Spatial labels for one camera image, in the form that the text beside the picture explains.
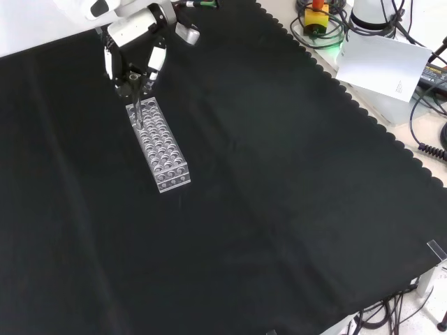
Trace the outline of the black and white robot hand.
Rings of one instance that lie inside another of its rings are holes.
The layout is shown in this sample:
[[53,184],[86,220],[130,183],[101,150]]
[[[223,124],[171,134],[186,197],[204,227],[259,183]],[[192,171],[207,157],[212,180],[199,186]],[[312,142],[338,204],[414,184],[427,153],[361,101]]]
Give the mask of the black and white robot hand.
[[169,25],[166,10],[152,3],[99,29],[105,71],[119,96],[136,101],[152,90],[166,59]]

